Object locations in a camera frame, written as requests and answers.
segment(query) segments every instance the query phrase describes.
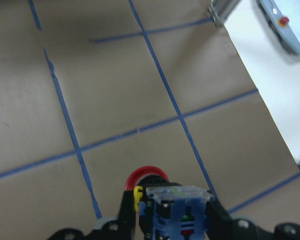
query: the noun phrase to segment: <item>red ring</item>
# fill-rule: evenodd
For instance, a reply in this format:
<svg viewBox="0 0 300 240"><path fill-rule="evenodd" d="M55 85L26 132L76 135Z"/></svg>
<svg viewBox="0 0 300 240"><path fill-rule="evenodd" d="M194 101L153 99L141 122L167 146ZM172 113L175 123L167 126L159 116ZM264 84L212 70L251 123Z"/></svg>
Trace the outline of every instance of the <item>red ring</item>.
<svg viewBox="0 0 300 240"><path fill-rule="evenodd" d="M167 174L156 166L143 166L135 170L125 182L124 190L132 191L135 189L135 186L146 176L149 175L159 175L165 180L169 181Z"/></svg>

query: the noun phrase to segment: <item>blue line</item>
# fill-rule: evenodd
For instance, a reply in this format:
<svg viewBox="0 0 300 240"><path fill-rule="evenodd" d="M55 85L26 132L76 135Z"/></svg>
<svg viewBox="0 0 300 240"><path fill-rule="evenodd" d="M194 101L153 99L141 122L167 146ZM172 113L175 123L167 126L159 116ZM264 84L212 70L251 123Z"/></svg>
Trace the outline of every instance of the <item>blue line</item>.
<svg viewBox="0 0 300 240"><path fill-rule="evenodd" d="M155 65L156 65L156 68L157 68L157 70L158 70L158 72L159 72L159 74L160 74L160 76L161 76L161 79L162 79L162 82L163 82L163 84L164 84L164 86L165 86L165 89L166 89L166 91L167 91L167 93L168 93L168 95L169 95L169 97L170 97L170 100L171 100L171 102L172 102L172 104L173 104L173 107L174 107L174 109L175 109L175 111L176 111L176 114L177 114L177 116L178 116L178 118L179 118L179 120L180 120L180 122L181 122L181 125L182 125L182 127L183 127L183 129L184 129L184 132L185 132L185 134L186 134L186 136L187 136L187 138L188 138L188 140L189 140L189 143L190 143L190 145L191 145L191 147L192 147L192 150L193 150L194 155L195 155L195 157L196 157L196 160L197 160L197 162L198 162L198 164L199 164L199 166L200 166L200 168L201 168L201 171L202 171L202 173L203 173L203 175L204 175L204 178L205 178L205 180L206 180L206 182L207 182L207 184L208 184L208 186L209 186L211 192L214 194L214 196L215 196L216 198L218 198L217 192L216 192L216 190L215 190L215 188L214 188L214 186L213 186L213 184L212 184L212 182L211 182L211 180L210 180L210 177L209 177L209 175L208 175L207 170L206 170L205 167L204 167L204 163L203 163L203 161L202 161L202 159L201 159L201 157L200 157L200 154L199 154L198 149L197 149L197 147L196 147L196 145L195 145L195 142L194 142L194 140L193 140L193 138L192 138L192 136L191 136L191 133L190 133L189 130L188 130L188 126L187 126L187 124L186 124L186 121L185 121L185 119L184 119L184 116L182 115L182 113L181 113L181 111L180 111L180 109L179 109L179 106L178 106L178 104L177 104L177 101L176 101L176 99L175 99L175 97L174 97L174 95L173 95L171 89L170 89L170 86L169 86L169 83L168 83L168 81L167 81L167 79L166 79L166 76L165 76L165 74L164 74L164 71L162 70L162 68L161 68L161 66L160 66L160 63L159 63L159 60L158 60L158 58L157 58L157 56L156 56L156 53L155 53L155 51L154 51L154 49L153 49L153 47L152 47L152 45L151 45L151 42L150 42L149 37L148 37L148 34L147 34L147 32L146 32L146 30L145 30L145 28L144 28L144 26L143 26L143 24L142 24L142 22L141 22L139 16L138 16L137 10L136 10L136 8L135 8L135 6L134 6L132 0L128 0L128 1L129 1L131 10L132 10L132 12L133 12L133 15L134 15L134 17L135 17L137 23L139 24L139 26L140 26L140 28L141 28L141 30L142 30L142 34L143 34L144 40L145 40L145 42L146 42L146 44L147 44L147 46L148 46L148 48L149 48L149 51L150 51L150 53L151 53L151 56L152 56L152 58L153 58L153 60L154 60L154 63L155 63Z"/></svg>
<svg viewBox="0 0 300 240"><path fill-rule="evenodd" d="M35 167L39 167L39 166L44 165L44 164L48 164L48 163L52 163L52 162L55 162L55 161L59 161L61 159L69 157L69 156L71 156L73 154L75 154L75 151L67 151L67 152L64 152L62 154L51 156L51 157L42 159L42 160L37 161L37 162L32 162L32 163L29 163L29 164L26 164L26 165L23 165L23 166L20 166L20 167L11 169L11 170L7 170L7 171L4 171L4 172L1 172L0 173L0 179L3 179L5 177L9 177L9 176L12 176L14 174L18 174L18 173L21 173L21 172L24 172L24 171L27 171L27 170L30 170L30 169L33 169Z"/></svg>
<svg viewBox="0 0 300 240"><path fill-rule="evenodd" d="M70 134L70 137L71 137L71 141L72 141L72 144L73 144L73 147L74 147L74 151L75 151L75 154L76 154L76 156L78 158L78 161L80 163L80 166L81 166L81 171L82 171L82 174L83 174L85 184L86 184L87 188L90 191L90 195L91 195L91 198L92 198L92 204L93 204L93 208L94 208L94 211L95 211L96 218L100 219L100 218L102 218L102 214L101 214L101 211L99 209L99 205L98 205L98 202L96 200L96 197L94 195L94 191L93 191L93 188L92 188L89 173L88 173L85 161L84 161L84 157L82 156L81 149L79 147L79 143L78 143L78 140L77 140L77 137L76 137L76 134L75 134L75 130L74 130L74 127L73 127L71 119L70 119L70 115L69 115L69 112L68 112L68 109L67 109L67 106L66 106L64 96L63 96L62 91L61 91L59 80L58 80L58 78L55 74L54 65L49 60L48 55L47 55L47 51L45 49L43 51L44 51L45 59L46 59L46 62L48 64L48 67L49 67L49 70L50 70L50 73L51 73L51 77L52 77L52 80L53 80L53 83L54 83L56 94L57 94L59 102L60 102L60 106L61 106L61 109L62 109L62 112L63 112L63 116L64 116L64 119L65 119L66 125L68 127L68 131L69 131L69 134Z"/></svg>
<svg viewBox="0 0 300 240"><path fill-rule="evenodd" d="M173 31L176 29L188 28L188 27L200 25L203 23L208 23L211 21L212 20L210 17L203 18L203 19L200 19L197 21L192 21L192 22L188 22L188 23L184 23L184 24L180 24L180 25L176 25L176 26L168 26L168 27L163 27L163 28L159 28L159 29L149 30L149 31L147 31L147 33L148 34L163 33L163 32ZM111 41L133 38L133 37L142 36L142 35L143 35L143 33L140 31L140 32L133 32L133 33L128 33L128 34L104 37L104 38L95 38L95 39L90 39L90 41L93 43L101 44L101 43L106 43L106 42L111 42Z"/></svg>
<svg viewBox="0 0 300 240"><path fill-rule="evenodd" d="M246 200L246 201L244 201L244 202L238 204L237 206L231 208L228 212L229 212L230 214L233 214L234 212L237 212L237 211L239 211L240 209L243 209L243 208L245 208L245 207L251 205L252 203L254 203L254 202L260 200L261 198L263 198L263 197L265 197L265 196L267 196L267 195L273 193L274 191L276 191L276 190L278 190L278 189L284 187L285 185L291 183L292 181L294 181L294 180L296 180L296 179L298 179L298 178L300 178L300 172L298 172L297 174L295 174L295 175L289 177L289 178L286 179L286 180L283 180L282 182L276 184L275 186L270 187L269 189L267 189L267 190L265 190L265 191L262 191L261 193L255 195L255 196L253 196L253 197L251 197L251 198L249 198L248 200Z"/></svg>
<svg viewBox="0 0 300 240"><path fill-rule="evenodd" d="M41 27L41 24L40 24L40 20L39 20L38 14L37 14L37 10L36 10L34 1L33 0L28 0L28 2L29 2L29 5L30 5L30 9L31 9L31 12L32 12L32 16L33 16L33 20L35 22L35 25L40 31L42 31L42 27Z"/></svg>
<svg viewBox="0 0 300 240"><path fill-rule="evenodd" d="M234 97L228 98L226 100L214 103L212 105L208 105L208 106L205 106L205 107L202 107L202 108L190 111L188 113L185 113L183 116L185 118L187 118L187 117L190 117L190 116L198 115L198 114L210 111L212 109L221 107L223 105L230 104L231 102L234 102L234 101L237 101L239 99L248 97L249 95L252 95L252 94L255 94L255 93L258 93L258 89L254 89L254 90L251 90L251 91L248 91L248 92L245 92L245 93L241 93L241 94L239 94L237 96L234 96ZM89 145L83 146L81 148L81 151L88 151L90 149L100 147L100 146L102 146L104 144L112 143L112 142L115 142L115 141L127 138L129 136L135 135L138 132L140 132L140 133L146 132L146 131L149 131L151 129L155 129L155 128L161 127L163 125L175 122L177 120L179 120L178 117L174 116L174 117L167 118L165 120L161 120L161 121L158 121L158 122L155 122L155 123L151 123L151 124L142 126L140 128L135 128L133 130L129 130L129 131L126 131L124 133L117 134L115 136L111 136L111 137L108 137L106 139L99 140L99 141L93 142L93 143L91 143ZM0 179L2 179L4 177L9 177L10 175L14 175L14 174L23 172L25 170L32 169L34 167L37 167L37 166L40 166L40 165L43 165L43 164L48 164L48 163L51 163L51 162L54 162L54 161L57 161L57 160L61 160L61 159L65 158L65 157L68 157L68 156L71 156L71 155L74 155L74 154L76 154L75 151L68 151L68 152L65 152L65 153L62 153L62 154L59 154L59 155L55 155L55 156L52 156L52 157L45 158L43 160L39 160L39 161L34 162L34 163L29 163L29 164L24 165L24 166L20 166L20 167L11 169L11 170L7 170L7 171L4 171L4 172L1 172L0 173Z"/></svg>

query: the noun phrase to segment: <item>yellow part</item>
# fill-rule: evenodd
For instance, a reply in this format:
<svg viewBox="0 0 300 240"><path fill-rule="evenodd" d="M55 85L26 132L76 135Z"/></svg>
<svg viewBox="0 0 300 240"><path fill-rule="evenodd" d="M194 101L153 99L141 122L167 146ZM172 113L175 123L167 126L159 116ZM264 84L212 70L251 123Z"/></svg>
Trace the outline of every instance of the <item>yellow part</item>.
<svg viewBox="0 0 300 240"><path fill-rule="evenodd" d="M139 212L139 203L143 197L143 190L142 186L136 186L133 189L133 196L134 196L134 210L138 213Z"/></svg>

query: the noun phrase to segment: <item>green component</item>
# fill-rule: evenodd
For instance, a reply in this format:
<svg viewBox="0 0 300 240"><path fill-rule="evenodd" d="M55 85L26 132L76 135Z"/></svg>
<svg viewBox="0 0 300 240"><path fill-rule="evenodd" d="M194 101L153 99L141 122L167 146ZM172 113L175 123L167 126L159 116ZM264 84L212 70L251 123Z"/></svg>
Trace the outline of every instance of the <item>green component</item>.
<svg viewBox="0 0 300 240"><path fill-rule="evenodd" d="M194 216L184 215L181 218L181 222L193 222L195 220Z"/></svg>

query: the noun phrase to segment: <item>blue plastic part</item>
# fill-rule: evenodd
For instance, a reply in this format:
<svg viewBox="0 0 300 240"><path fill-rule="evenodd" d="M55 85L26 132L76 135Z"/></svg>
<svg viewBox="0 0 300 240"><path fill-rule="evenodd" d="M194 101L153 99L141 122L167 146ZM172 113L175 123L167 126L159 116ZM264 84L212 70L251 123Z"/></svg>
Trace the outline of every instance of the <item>blue plastic part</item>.
<svg viewBox="0 0 300 240"><path fill-rule="evenodd" d="M149 203L153 206L151 240L204 240L207 231L205 215L207 201L214 196L195 186L148 187L147 206L142 203L140 215L145 215Z"/></svg>
<svg viewBox="0 0 300 240"><path fill-rule="evenodd" d="M281 44L291 53L300 54L300 0L257 0L263 9L271 29L281 39ZM289 23L281 26L282 17Z"/></svg>

